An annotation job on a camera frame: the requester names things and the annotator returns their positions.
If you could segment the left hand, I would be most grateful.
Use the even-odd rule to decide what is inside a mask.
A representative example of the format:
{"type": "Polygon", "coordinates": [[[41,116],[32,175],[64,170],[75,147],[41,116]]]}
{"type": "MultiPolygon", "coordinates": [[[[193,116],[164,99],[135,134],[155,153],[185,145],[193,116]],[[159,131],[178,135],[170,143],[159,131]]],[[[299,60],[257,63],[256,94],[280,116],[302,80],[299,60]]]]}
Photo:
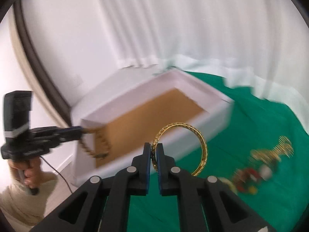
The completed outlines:
{"type": "Polygon", "coordinates": [[[31,195],[38,195],[42,181],[40,158],[36,157],[27,161],[9,160],[8,165],[13,178],[26,186],[31,195]]]}

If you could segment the left forearm cream sleeve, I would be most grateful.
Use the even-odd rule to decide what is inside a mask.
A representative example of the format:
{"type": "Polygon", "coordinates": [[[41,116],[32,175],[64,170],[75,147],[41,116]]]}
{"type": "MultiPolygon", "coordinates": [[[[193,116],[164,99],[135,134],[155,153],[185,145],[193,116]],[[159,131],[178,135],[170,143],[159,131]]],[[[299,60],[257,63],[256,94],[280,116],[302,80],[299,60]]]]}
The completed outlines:
{"type": "Polygon", "coordinates": [[[44,219],[47,200],[57,184],[57,176],[46,173],[48,180],[39,187],[37,195],[31,195],[28,188],[17,180],[1,192],[1,211],[15,231],[30,231],[44,219]]]}

